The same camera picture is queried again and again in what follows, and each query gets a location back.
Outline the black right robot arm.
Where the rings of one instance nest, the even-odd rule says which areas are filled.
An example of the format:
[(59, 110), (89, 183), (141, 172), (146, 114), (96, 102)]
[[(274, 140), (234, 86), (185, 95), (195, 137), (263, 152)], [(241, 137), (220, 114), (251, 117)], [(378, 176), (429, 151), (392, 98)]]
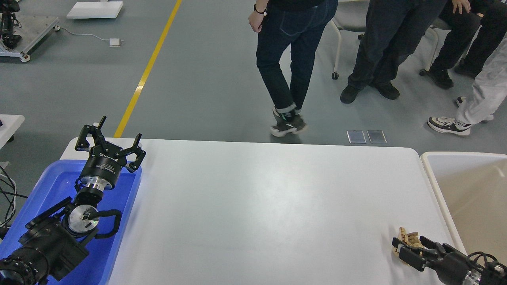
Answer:
[(465, 255), (454, 247), (420, 237), (423, 247), (413, 247), (398, 238), (392, 246), (400, 260), (418, 271), (431, 268), (445, 285), (505, 285), (506, 266), (491, 254), (476, 251)]

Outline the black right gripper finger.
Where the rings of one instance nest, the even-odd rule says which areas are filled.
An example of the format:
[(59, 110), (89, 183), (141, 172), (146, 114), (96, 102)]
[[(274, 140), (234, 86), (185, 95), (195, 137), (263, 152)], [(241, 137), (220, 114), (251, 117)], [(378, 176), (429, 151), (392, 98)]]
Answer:
[[(422, 256), (443, 256), (452, 252), (457, 251), (454, 247), (447, 243), (439, 243), (426, 238), (425, 236), (419, 236), (420, 242), (424, 246), (424, 248), (420, 248), (422, 251)], [(398, 254), (398, 246), (408, 246), (398, 238), (393, 238), (392, 241), (393, 250), (396, 254)]]
[(398, 257), (418, 271), (424, 271), (427, 260), (422, 256), (420, 248), (412, 248), (409, 246), (398, 246)]

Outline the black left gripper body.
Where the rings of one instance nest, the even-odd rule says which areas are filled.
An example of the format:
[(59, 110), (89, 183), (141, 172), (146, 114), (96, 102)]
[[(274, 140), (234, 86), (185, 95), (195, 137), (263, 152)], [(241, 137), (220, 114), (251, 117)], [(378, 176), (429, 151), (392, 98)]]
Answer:
[(97, 184), (102, 191), (114, 189), (127, 164), (123, 148), (115, 144), (95, 144), (87, 151), (89, 157), (79, 175), (79, 183)]

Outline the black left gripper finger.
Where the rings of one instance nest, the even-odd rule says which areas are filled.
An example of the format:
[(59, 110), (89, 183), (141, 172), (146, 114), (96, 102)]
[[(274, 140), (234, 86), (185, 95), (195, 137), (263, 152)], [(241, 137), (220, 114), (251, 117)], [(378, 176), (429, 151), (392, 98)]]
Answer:
[(101, 128), (103, 124), (106, 121), (107, 116), (103, 116), (98, 124), (98, 126), (94, 125), (84, 125), (78, 139), (76, 141), (75, 150), (76, 151), (86, 151), (91, 152), (92, 148), (90, 146), (90, 143), (88, 142), (88, 135), (91, 135), (91, 137), (94, 140), (94, 147), (95, 146), (106, 146), (107, 141), (105, 140), (104, 135), (101, 132)]
[[(134, 143), (131, 147), (121, 150), (121, 166), (125, 167), (129, 173), (134, 173), (139, 170), (141, 163), (145, 158), (146, 151), (143, 151), (139, 143), (141, 142), (142, 134), (138, 133), (134, 139)], [(135, 159), (131, 162), (127, 161), (127, 157), (131, 154), (135, 154)]]

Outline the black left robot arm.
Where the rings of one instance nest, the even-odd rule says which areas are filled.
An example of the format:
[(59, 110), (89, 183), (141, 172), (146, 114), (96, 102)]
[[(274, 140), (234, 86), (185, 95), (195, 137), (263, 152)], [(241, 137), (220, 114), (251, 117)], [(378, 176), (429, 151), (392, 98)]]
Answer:
[(75, 150), (89, 157), (75, 182), (76, 196), (67, 197), (26, 225), (21, 246), (1, 260), (2, 285), (45, 285), (48, 277), (62, 280), (82, 263), (93, 239), (113, 237), (120, 229), (122, 212), (99, 210), (106, 190), (114, 189), (122, 169), (139, 170), (146, 155), (138, 134), (129, 148), (107, 141), (98, 125), (85, 125)]

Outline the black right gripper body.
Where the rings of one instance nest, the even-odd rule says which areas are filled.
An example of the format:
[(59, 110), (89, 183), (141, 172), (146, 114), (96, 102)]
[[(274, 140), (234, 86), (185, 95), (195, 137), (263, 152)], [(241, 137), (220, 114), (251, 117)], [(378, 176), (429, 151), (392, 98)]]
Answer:
[(468, 256), (453, 251), (442, 258), (427, 258), (427, 267), (437, 273), (444, 285), (485, 285), (485, 267), (478, 263), (484, 253), (476, 251)]

